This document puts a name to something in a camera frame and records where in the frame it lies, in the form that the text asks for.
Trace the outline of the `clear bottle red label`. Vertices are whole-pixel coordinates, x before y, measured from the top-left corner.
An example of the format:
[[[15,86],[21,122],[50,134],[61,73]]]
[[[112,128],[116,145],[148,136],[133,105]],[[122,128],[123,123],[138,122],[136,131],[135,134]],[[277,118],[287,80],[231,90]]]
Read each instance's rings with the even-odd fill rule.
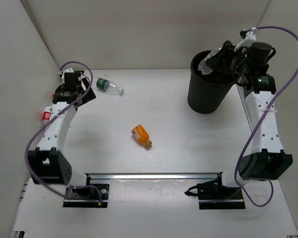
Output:
[[[55,93],[52,94],[50,103],[44,108],[44,111],[42,113],[42,117],[40,120],[41,126],[44,126],[49,122],[49,119],[52,114],[52,104],[53,104],[54,96],[55,96]]]

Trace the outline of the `clear bottle green label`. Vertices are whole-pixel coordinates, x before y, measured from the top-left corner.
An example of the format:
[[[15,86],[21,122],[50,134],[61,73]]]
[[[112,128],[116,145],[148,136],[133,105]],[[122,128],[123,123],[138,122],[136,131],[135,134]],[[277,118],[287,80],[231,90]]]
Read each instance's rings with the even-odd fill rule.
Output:
[[[113,81],[102,77],[97,77],[92,83],[92,89],[97,90],[108,95],[121,96],[124,94],[124,88],[120,87]]]

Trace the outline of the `clear bottle black label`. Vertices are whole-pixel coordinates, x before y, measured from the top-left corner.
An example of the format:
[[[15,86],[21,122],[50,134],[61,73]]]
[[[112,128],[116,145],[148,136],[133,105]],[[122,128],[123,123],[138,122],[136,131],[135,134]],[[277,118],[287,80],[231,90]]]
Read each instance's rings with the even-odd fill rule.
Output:
[[[198,70],[202,75],[209,75],[218,71],[223,61],[222,48],[211,50],[208,55],[199,63]]]

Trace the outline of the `orange juice bottle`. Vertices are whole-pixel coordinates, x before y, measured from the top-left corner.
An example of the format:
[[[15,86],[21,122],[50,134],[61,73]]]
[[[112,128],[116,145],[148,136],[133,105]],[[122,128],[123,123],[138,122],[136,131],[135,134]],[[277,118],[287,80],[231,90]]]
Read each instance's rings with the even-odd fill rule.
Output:
[[[131,133],[134,137],[134,139],[144,148],[149,149],[152,146],[152,142],[150,140],[149,134],[147,131],[144,129],[144,127],[139,124],[135,126],[132,130]]]

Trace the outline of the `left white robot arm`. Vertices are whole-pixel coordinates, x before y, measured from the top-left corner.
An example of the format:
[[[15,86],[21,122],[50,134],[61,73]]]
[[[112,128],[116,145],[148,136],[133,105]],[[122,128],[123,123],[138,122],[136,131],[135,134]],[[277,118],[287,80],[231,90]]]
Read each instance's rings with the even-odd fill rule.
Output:
[[[61,115],[58,113],[83,95],[89,80],[83,71],[68,69],[61,74],[62,83],[52,95],[49,120],[55,119],[46,129],[34,150],[28,152],[28,162],[34,173],[47,184],[68,185],[73,177],[70,163],[63,155],[65,139],[78,107],[96,98],[92,89]]]

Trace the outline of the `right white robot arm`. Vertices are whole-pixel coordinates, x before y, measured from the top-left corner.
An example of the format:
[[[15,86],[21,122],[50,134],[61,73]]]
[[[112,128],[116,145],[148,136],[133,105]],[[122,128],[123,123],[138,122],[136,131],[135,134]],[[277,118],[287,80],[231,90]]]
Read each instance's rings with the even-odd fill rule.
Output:
[[[234,49],[230,70],[237,76],[237,88],[251,129],[251,153],[241,154],[234,171],[223,172],[213,192],[225,198],[231,187],[253,181],[277,180],[293,163],[280,141],[276,108],[272,99],[277,89],[267,73],[275,49],[262,42],[243,40]]]

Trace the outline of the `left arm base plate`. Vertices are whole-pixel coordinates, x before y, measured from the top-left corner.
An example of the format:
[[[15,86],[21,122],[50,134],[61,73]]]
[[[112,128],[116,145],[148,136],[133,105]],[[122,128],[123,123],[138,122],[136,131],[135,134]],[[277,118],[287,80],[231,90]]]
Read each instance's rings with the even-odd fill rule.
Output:
[[[101,194],[99,200],[98,191],[94,187],[83,189],[66,188],[63,207],[65,208],[107,208],[109,200],[110,183],[108,180],[90,180],[88,185],[97,187]]]

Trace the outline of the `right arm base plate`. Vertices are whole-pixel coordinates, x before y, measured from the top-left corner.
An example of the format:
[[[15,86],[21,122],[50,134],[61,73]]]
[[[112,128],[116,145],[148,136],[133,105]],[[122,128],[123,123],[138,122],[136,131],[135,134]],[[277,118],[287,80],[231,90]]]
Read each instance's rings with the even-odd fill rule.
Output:
[[[222,186],[218,179],[198,183],[187,189],[184,194],[198,197],[200,210],[239,210],[246,208],[241,189]]]

